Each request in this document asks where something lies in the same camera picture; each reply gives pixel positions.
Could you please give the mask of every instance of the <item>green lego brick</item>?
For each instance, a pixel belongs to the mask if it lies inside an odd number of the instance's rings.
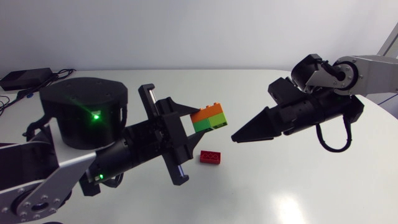
[[[208,118],[210,126],[214,129],[223,127],[227,125],[224,113],[219,113]]]
[[[199,132],[202,130],[206,130],[206,131],[213,130],[213,128],[211,128],[211,126],[210,126],[210,122],[209,122],[208,118],[193,123],[193,128],[195,129],[195,132]]]

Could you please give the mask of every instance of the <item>green led light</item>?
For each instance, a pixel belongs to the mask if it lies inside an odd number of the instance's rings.
[[[101,111],[92,111],[93,121],[101,119]]]

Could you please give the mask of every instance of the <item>orange lego brick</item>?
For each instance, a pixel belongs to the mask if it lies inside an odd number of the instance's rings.
[[[201,121],[203,119],[209,118],[211,116],[214,116],[216,114],[222,113],[223,109],[221,107],[220,103],[214,103],[213,106],[206,106],[205,109],[200,109],[200,111],[191,114],[191,120],[193,123],[196,123],[198,121]]]

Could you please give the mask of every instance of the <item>black power adapter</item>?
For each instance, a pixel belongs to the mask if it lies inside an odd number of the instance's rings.
[[[50,68],[14,71],[0,80],[0,86],[5,91],[24,90],[40,86],[49,80],[52,75]]]

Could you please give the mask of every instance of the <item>white wall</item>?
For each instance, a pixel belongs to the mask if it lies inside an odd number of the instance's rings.
[[[0,77],[12,70],[274,68],[310,53],[375,54],[396,0],[0,1]]]

